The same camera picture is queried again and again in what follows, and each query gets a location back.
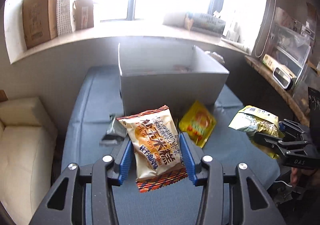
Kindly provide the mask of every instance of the table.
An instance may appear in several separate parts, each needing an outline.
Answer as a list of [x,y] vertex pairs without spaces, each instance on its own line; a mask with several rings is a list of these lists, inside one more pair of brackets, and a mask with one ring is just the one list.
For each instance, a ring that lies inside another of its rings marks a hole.
[[[211,108],[217,124],[203,151],[222,163],[234,166],[246,163],[268,188],[280,175],[277,161],[253,146],[246,133],[229,128],[241,101],[225,85]],[[63,149],[62,170],[70,163],[80,166],[95,163],[111,154],[112,147],[99,147],[110,123],[109,114],[123,114],[118,66],[91,68],[80,89],[68,126]],[[199,211],[202,187],[185,178],[172,185],[139,193],[136,163],[132,161],[127,180],[113,186],[115,207],[120,225],[194,225]],[[91,225],[91,185],[86,188],[86,224]],[[224,186],[224,224],[229,216],[228,185]]]
[[293,111],[297,119],[301,124],[309,126],[309,119],[304,115],[301,111],[298,104],[293,100],[292,96],[284,90],[277,81],[273,78],[272,72],[260,61],[257,59],[250,57],[248,55],[245,56],[246,62],[255,69],[265,80],[279,93],[279,95],[283,98],[289,108]]

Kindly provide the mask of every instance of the sofa cushion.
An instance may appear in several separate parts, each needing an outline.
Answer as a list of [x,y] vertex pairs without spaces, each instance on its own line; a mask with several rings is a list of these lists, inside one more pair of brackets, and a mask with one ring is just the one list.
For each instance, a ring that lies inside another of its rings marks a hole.
[[0,119],[5,126],[43,126],[53,139],[57,137],[58,131],[38,97],[1,102]]
[[7,126],[0,139],[0,201],[17,225],[29,224],[50,188],[54,142],[43,127]]

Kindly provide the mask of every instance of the orange striped packaging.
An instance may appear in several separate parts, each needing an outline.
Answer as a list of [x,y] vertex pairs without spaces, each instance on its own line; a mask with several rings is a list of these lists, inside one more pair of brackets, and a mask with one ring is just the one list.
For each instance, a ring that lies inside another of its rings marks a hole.
[[118,120],[127,129],[134,147],[140,192],[187,177],[181,163],[179,135],[167,106]]

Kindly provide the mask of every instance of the white shelf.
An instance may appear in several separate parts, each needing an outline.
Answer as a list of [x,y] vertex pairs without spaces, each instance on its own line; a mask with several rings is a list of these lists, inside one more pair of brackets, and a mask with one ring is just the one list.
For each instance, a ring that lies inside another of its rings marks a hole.
[[19,60],[22,60],[23,58],[43,50],[47,50],[51,47],[81,40],[117,36],[155,36],[185,39],[213,44],[244,53],[242,50],[221,41],[219,37],[191,32],[183,28],[164,26],[146,21],[109,21],[100,23],[94,28],[84,29],[76,31],[72,34],[58,36],[48,42],[37,45],[26,51],[8,50],[8,54],[11,64],[13,64]]

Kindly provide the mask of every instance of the white bin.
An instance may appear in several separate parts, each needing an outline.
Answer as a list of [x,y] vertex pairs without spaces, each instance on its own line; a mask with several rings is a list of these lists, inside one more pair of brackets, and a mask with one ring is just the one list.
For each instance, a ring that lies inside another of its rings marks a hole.
[[229,75],[199,47],[165,39],[119,43],[118,63],[125,115],[163,105],[181,115],[196,99],[214,104]]

